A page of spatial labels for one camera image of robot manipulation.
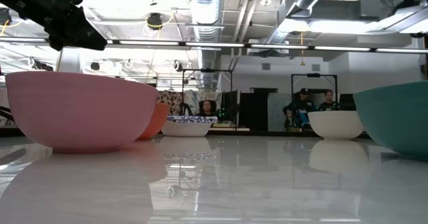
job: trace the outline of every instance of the man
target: man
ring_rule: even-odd
[[[282,109],[284,114],[286,114],[286,128],[290,125],[290,119],[293,117],[293,126],[296,128],[302,128],[303,125],[309,124],[308,113],[316,110],[313,101],[309,97],[309,89],[302,88],[300,90],[300,98]]]
[[[324,93],[324,103],[318,107],[318,111],[338,110],[339,106],[336,101],[333,101],[333,91],[327,90]]]

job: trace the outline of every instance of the wall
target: wall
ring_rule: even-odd
[[[294,77],[294,92],[302,88],[329,88],[334,86],[324,78]],[[222,86],[227,92],[230,90],[229,84]],[[250,88],[277,88],[280,94],[291,94],[291,75],[288,76],[263,76],[263,75],[233,75],[233,89],[244,93],[249,93]]]
[[[406,48],[418,48],[414,39]],[[424,55],[401,53],[344,53],[329,63],[329,72],[338,74],[340,93],[422,80],[419,64]]]
[[[338,92],[347,94],[349,90],[349,54],[344,53],[330,61],[328,64],[330,74],[336,74],[338,79]]]
[[[229,61],[223,58],[223,69],[227,69]],[[291,74],[313,73],[312,64],[321,65],[321,74],[328,74],[328,62],[322,58],[304,58],[305,66],[301,66],[302,58],[266,58],[242,56],[233,72],[233,90],[249,93],[250,88],[277,88],[278,93],[291,94]],[[270,63],[271,70],[262,70],[262,63]],[[220,77],[221,91],[230,91],[230,83]],[[295,92],[301,88],[334,88],[324,78],[295,77]]]

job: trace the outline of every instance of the woman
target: woman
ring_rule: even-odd
[[[215,110],[217,104],[212,100],[204,100],[199,102],[199,114],[198,116],[216,116]]]

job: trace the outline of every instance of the blue and white bowl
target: blue and white bowl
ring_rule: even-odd
[[[204,116],[168,116],[167,121],[174,123],[217,123],[217,117]]]
[[[208,133],[213,123],[217,123],[217,117],[168,116],[162,133],[166,136],[201,137]]]

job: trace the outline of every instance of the teal bowl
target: teal bowl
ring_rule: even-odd
[[[361,91],[354,101],[377,144],[405,158],[428,160],[428,81]]]

